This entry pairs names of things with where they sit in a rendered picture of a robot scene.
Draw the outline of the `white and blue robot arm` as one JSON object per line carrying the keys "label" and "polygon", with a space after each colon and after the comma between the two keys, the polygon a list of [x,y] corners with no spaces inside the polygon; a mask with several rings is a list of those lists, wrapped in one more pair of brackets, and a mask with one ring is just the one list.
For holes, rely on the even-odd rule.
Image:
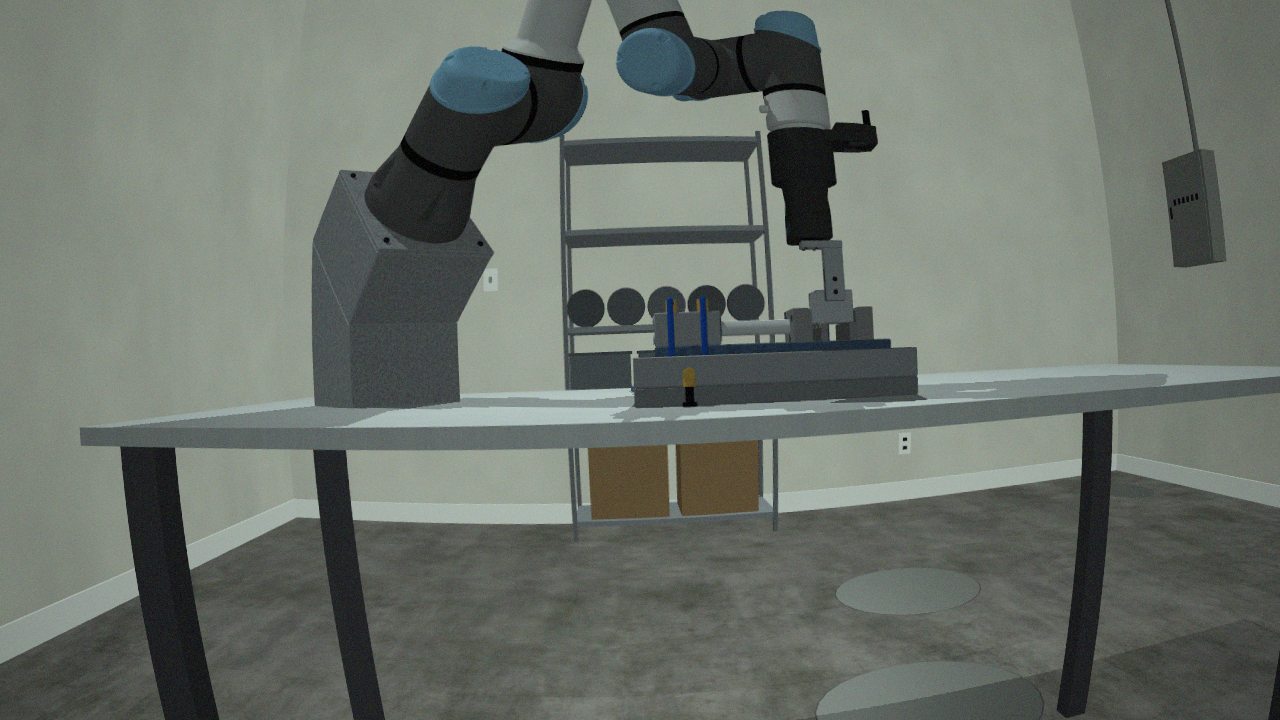
{"label": "white and blue robot arm", "polygon": [[[792,88],[826,95],[817,29],[801,13],[768,12],[754,35],[708,40],[692,36],[678,0],[605,1],[623,41],[617,70],[639,92],[678,101]],[[502,51],[448,54],[401,145],[369,181],[372,217],[410,240],[457,240],[492,149],[572,129],[588,106],[579,40],[591,3],[529,0]]]}

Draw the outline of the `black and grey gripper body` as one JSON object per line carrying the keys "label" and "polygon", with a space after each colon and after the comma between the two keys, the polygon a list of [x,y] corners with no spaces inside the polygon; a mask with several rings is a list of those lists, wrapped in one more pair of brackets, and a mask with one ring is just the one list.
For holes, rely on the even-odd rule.
{"label": "black and grey gripper body", "polygon": [[[837,183],[833,152],[870,152],[878,143],[868,110],[863,124],[836,122],[829,126],[824,94],[783,90],[768,94],[760,113],[765,124],[771,182],[782,188],[788,245],[803,240],[832,240],[828,188]],[[867,126],[868,124],[868,126]]]}

